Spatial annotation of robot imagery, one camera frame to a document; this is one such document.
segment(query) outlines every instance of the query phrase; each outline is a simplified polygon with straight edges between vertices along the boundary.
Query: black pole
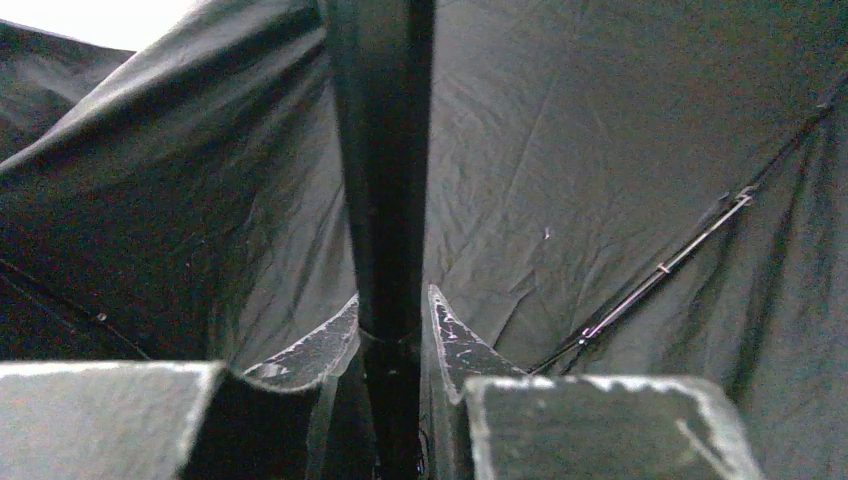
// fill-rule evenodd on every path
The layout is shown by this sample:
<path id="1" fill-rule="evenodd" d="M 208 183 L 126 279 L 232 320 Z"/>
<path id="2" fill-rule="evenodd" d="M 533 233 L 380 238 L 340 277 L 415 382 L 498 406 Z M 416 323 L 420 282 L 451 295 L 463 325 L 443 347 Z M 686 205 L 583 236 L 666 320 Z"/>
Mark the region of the black pole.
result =
<path id="1" fill-rule="evenodd" d="M 432 0 L 327 0 L 366 383 L 385 479 L 417 478 Z"/>

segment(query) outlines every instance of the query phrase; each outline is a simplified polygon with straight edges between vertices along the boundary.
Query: metal bar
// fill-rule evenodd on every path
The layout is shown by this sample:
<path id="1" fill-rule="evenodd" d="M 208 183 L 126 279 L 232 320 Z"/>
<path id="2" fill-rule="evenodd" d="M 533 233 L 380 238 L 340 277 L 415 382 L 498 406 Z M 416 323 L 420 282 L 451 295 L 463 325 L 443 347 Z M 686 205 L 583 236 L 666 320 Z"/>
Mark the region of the metal bar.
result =
<path id="1" fill-rule="evenodd" d="M 416 478 L 434 2 L 324 7 L 380 463 Z"/>

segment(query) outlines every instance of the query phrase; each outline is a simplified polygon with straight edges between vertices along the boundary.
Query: scratched surface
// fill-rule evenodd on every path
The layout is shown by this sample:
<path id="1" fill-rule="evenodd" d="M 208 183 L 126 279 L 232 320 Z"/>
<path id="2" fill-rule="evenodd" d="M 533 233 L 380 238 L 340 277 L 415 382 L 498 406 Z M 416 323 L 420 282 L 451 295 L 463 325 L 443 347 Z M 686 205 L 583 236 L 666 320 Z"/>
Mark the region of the scratched surface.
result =
<path id="1" fill-rule="evenodd" d="M 472 375 L 525 375 L 457 318 L 438 287 L 431 285 L 429 293 L 439 364 L 453 402 L 459 401 L 459 391 Z"/>
<path id="2" fill-rule="evenodd" d="M 355 338 L 359 301 L 354 296 L 334 317 L 245 374 L 275 387 L 297 388 L 323 378 Z"/>

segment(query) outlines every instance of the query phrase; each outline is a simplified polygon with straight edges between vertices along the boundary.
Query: white sky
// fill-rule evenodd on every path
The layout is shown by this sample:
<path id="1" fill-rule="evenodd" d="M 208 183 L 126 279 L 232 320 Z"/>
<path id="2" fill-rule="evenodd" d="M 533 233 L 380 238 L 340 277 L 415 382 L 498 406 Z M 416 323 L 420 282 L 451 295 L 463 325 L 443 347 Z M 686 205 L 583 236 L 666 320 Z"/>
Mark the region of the white sky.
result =
<path id="1" fill-rule="evenodd" d="M 203 0 L 0 0 L 0 19 L 103 47 L 138 51 Z"/>

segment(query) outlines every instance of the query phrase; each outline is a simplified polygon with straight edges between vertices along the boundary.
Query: black tarp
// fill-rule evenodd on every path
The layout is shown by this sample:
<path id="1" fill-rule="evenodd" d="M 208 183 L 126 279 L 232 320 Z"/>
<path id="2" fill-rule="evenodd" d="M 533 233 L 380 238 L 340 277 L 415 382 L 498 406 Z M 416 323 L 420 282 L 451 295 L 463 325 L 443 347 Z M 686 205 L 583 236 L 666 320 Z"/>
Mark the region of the black tarp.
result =
<path id="1" fill-rule="evenodd" d="M 680 247 L 846 68 L 831 2 L 440 3 L 425 281 L 521 366 Z M 306 334 L 355 290 L 323 35 L 307 1 L 190 14 L 14 144 L 0 258 L 156 358 L 246 368 Z M 773 478 L 845 475 L 844 93 L 576 369 L 717 382 Z"/>

